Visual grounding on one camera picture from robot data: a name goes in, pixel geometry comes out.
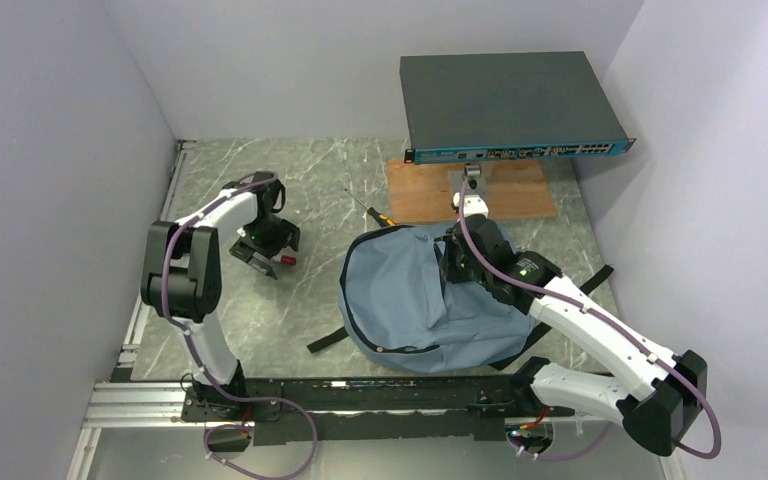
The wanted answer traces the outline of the blue student backpack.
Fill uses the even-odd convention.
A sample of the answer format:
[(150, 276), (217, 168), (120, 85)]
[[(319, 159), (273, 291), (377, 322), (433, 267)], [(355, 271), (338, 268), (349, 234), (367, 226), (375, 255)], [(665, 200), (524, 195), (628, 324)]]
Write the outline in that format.
[(550, 326), (496, 301), (474, 282), (453, 284), (438, 265), (447, 224), (397, 225), (350, 244), (338, 278), (343, 325), (310, 353), (350, 338), (371, 360), (419, 374), (502, 370)]

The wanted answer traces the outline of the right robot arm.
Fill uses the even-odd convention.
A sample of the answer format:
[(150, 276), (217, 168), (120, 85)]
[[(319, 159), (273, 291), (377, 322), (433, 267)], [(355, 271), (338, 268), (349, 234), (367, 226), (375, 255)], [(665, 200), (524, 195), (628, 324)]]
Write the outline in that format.
[(511, 401), (534, 415), (562, 407), (619, 425), (648, 452), (690, 452), (682, 440), (699, 414), (708, 416), (719, 454), (722, 434), (706, 398), (708, 365), (698, 353), (677, 354), (639, 334), (593, 301), (559, 267), (534, 251), (514, 251), (497, 224), (482, 215), (460, 219), (443, 236), (443, 268), (451, 280), (473, 282), (499, 303), (574, 341), (607, 375), (573, 371), (545, 358), (513, 376)]

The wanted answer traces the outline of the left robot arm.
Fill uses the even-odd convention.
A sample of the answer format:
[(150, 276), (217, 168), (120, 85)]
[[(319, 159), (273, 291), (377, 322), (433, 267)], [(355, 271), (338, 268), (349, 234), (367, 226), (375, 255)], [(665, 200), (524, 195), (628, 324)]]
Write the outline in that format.
[(181, 334), (193, 393), (224, 420), (245, 411), (248, 394), (218, 318), (221, 248), (229, 243), (233, 258), (268, 278), (277, 276), (278, 265), (295, 265), (301, 231), (280, 217), (285, 203), (277, 174), (261, 170), (225, 184), (193, 213), (148, 229), (141, 299)]

